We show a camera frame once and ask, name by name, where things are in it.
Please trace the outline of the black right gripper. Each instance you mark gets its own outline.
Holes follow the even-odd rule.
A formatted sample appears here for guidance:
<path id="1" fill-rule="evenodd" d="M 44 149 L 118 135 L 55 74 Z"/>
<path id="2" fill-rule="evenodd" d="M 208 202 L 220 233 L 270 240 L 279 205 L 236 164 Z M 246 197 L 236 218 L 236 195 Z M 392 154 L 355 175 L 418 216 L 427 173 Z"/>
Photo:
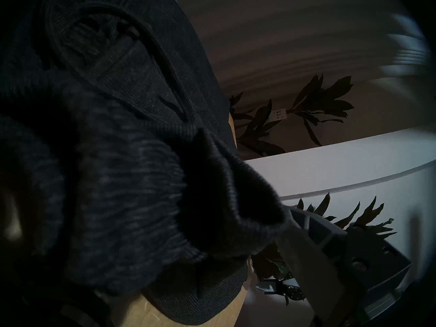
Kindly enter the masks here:
<path id="1" fill-rule="evenodd" d="M 286 305 L 292 301 L 304 301 L 305 295 L 298 286 L 286 285 L 283 281 L 276 283 L 257 283 L 255 288 L 264 294 L 276 294 L 285 299 Z"/>

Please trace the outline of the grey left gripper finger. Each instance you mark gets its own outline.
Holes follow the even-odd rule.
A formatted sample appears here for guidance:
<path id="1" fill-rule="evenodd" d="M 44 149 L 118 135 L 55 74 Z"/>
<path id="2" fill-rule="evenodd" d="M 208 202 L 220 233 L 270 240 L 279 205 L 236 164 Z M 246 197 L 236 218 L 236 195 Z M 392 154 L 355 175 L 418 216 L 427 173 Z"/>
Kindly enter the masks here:
<path id="1" fill-rule="evenodd" d="M 286 208 L 279 253 L 314 311 L 314 323 L 371 323 L 393 308 L 411 261 L 363 226 L 343 230 L 304 210 Z"/>

